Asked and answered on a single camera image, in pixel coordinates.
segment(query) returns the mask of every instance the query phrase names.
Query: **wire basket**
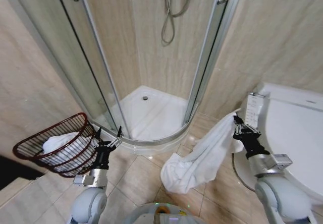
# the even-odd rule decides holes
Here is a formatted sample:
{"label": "wire basket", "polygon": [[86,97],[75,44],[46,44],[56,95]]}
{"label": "wire basket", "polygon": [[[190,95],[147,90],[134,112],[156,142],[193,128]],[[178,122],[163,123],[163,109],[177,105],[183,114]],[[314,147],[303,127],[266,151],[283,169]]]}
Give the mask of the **wire basket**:
{"label": "wire basket", "polygon": [[[64,146],[50,153],[43,153],[43,144],[53,136],[76,132],[76,136]],[[16,157],[29,160],[59,175],[72,178],[87,172],[94,162],[96,151],[92,140],[95,129],[85,113],[71,116],[31,137],[13,148]]]}

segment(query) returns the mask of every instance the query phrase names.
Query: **shower enclosure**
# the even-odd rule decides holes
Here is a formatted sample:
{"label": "shower enclosure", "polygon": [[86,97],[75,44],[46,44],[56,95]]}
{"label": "shower enclosure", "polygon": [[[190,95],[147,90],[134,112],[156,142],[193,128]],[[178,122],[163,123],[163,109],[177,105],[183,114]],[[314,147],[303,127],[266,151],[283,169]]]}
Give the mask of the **shower enclosure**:
{"label": "shower enclosure", "polygon": [[138,149],[183,139],[238,0],[17,1],[91,121]]}

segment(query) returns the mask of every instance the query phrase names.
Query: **ceramic floor tile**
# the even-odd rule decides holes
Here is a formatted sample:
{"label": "ceramic floor tile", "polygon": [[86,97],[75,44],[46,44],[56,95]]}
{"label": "ceramic floor tile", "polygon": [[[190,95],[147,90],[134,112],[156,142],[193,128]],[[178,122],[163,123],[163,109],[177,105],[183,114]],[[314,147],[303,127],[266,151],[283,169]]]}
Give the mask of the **ceramic floor tile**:
{"label": "ceramic floor tile", "polygon": [[150,203],[162,184],[160,170],[160,167],[145,157],[138,156],[117,187],[136,205]]}
{"label": "ceramic floor tile", "polygon": [[207,198],[203,199],[200,218],[207,224],[245,224],[238,217]]}
{"label": "ceramic floor tile", "polygon": [[[109,196],[113,188],[114,185],[108,182],[105,192],[107,196]],[[70,217],[72,204],[75,198],[85,189],[86,187],[71,185],[54,203],[55,208],[58,210],[65,221],[67,221]]]}
{"label": "ceramic floor tile", "polygon": [[213,117],[197,113],[189,133],[196,139],[203,138],[219,121]]}
{"label": "ceramic floor tile", "polygon": [[190,149],[193,149],[199,140],[200,139],[197,139],[196,137],[194,137],[189,131],[182,145]]}
{"label": "ceramic floor tile", "polygon": [[116,185],[138,155],[117,148],[110,154],[107,179]]}
{"label": "ceramic floor tile", "polygon": [[73,183],[73,178],[63,178],[58,174],[47,172],[36,180],[38,185],[54,203]]}
{"label": "ceramic floor tile", "polygon": [[0,223],[34,223],[51,201],[33,181],[0,209]]}
{"label": "ceramic floor tile", "polygon": [[313,214],[314,214],[317,224],[323,224],[323,216],[321,216],[315,212]]}
{"label": "ceramic floor tile", "polygon": [[251,222],[249,190],[237,179],[233,170],[220,167],[216,179],[206,184],[205,197],[214,201],[246,223]]}
{"label": "ceramic floor tile", "polygon": [[315,211],[317,214],[323,216],[323,205],[314,205],[312,206],[312,210]]}
{"label": "ceramic floor tile", "polygon": [[148,160],[152,161],[159,167],[163,167],[164,163],[172,156],[174,152],[177,152],[179,146],[175,147],[173,150],[169,152],[165,152],[162,154],[152,155],[152,156],[145,156]]}
{"label": "ceramic floor tile", "polygon": [[251,202],[251,222],[252,224],[268,224],[263,205],[252,191],[249,192],[249,200]]}
{"label": "ceramic floor tile", "polygon": [[13,198],[19,191],[25,188],[30,183],[30,180],[16,178],[10,184],[0,190],[0,207]]}
{"label": "ceramic floor tile", "polygon": [[168,192],[164,187],[161,187],[154,201],[178,205],[193,215],[199,216],[202,200],[203,195],[194,189],[190,189],[187,194],[177,194]]}
{"label": "ceramic floor tile", "polygon": [[196,186],[195,188],[193,188],[194,190],[196,190],[198,193],[204,195],[205,192],[205,188],[206,188],[206,183],[204,184],[200,184],[199,186]]}
{"label": "ceramic floor tile", "polygon": [[232,153],[228,152],[221,165],[233,170],[231,155]]}
{"label": "ceramic floor tile", "polygon": [[122,223],[137,206],[118,188],[114,188],[106,201],[106,207],[101,215],[99,224]]}
{"label": "ceramic floor tile", "polygon": [[64,224],[65,221],[52,205],[36,222],[35,224]]}
{"label": "ceramic floor tile", "polygon": [[180,155],[181,157],[185,157],[191,152],[192,152],[192,149],[190,149],[184,145],[180,145],[180,147],[177,150],[177,154]]}

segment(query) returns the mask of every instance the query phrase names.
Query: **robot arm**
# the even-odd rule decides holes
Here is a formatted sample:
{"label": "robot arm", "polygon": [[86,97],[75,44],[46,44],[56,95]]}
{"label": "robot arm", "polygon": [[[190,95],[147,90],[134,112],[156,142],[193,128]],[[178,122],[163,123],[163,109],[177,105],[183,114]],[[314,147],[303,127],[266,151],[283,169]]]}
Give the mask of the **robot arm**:
{"label": "robot arm", "polygon": [[122,142],[122,131],[119,128],[118,135],[113,142],[104,142],[100,138],[101,128],[95,138],[99,140],[95,148],[97,155],[91,165],[89,175],[76,175],[73,184],[89,187],[85,189],[74,201],[71,217],[68,224],[97,224],[106,206],[107,171],[109,169],[109,155]]}
{"label": "robot arm", "polygon": [[233,138],[240,140],[247,153],[253,174],[257,177],[255,192],[262,202],[270,224],[317,223],[308,196],[284,178],[284,168],[292,164],[286,154],[270,154],[258,142],[261,135],[252,126],[234,116]]}

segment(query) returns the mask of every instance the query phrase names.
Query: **toilet lid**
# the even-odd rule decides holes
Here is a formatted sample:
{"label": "toilet lid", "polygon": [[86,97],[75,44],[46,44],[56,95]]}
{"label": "toilet lid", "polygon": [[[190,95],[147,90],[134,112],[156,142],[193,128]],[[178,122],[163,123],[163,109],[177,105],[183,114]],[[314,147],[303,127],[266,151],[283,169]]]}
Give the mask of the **toilet lid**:
{"label": "toilet lid", "polygon": [[293,161],[287,178],[323,201],[323,111],[271,99],[265,118],[261,138]]}

